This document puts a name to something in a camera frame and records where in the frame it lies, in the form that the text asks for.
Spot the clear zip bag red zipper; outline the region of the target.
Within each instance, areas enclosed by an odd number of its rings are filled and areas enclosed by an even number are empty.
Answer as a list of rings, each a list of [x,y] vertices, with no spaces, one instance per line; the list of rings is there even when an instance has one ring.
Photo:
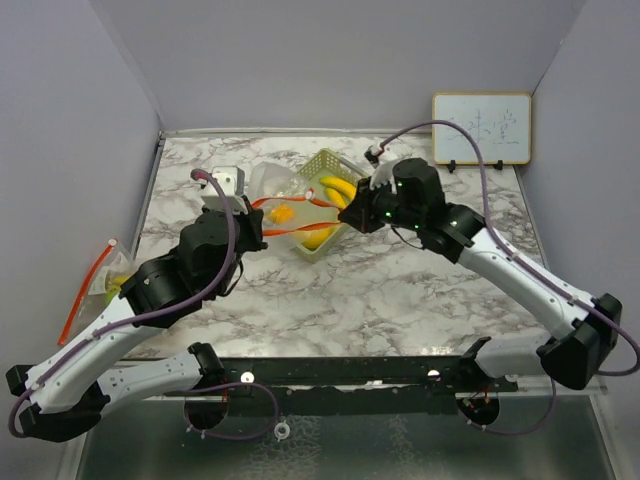
[[[106,281],[109,275],[129,274],[134,271],[130,252],[115,238],[110,239],[103,252],[86,274],[72,304],[57,345],[67,345],[77,334],[93,322],[107,307]]]

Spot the yellow banana bunch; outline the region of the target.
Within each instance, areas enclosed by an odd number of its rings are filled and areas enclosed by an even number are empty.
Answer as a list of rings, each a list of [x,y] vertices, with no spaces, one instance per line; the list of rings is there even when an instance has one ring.
[[[106,291],[119,292],[124,283],[130,278],[129,274],[113,274],[109,275],[106,281]]]

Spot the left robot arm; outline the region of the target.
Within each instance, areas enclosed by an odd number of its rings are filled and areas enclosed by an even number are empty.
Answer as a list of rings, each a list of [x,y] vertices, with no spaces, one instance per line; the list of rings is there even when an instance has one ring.
[[[136,367],[117,367],[134,347],[227,296],[246,252],[266,249],[264,213],[205,211],[180,232],[168,253],[144,262],[105,310],[59,352],[6,373],[17,401],[8,419],[17,438],[65,442],[119,407],[165,393],[214,392],[225,368],[208,343]]]

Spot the green lime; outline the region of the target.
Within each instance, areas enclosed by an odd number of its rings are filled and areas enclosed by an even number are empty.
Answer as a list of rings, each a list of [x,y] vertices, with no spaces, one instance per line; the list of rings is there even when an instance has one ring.
[[[118,295],[117,291],[107,292],[105,295],[105,305],[108,306],[117,295]]]

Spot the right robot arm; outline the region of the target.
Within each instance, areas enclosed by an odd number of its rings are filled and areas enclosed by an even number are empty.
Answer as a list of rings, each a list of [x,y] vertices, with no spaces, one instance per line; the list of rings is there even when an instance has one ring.
[[[361,233],[385,225],[415,232],[421,249],[485,278],[543,325],[534,337],[477,340],[460,359],[469,390],[507,375],[542,374],[582,390],[617,342],[622,305],[615,297],[572,287],[491,234],[479,213],[446,200],[437,169],[421,158],[382,165],[359,180],[338,218]]]

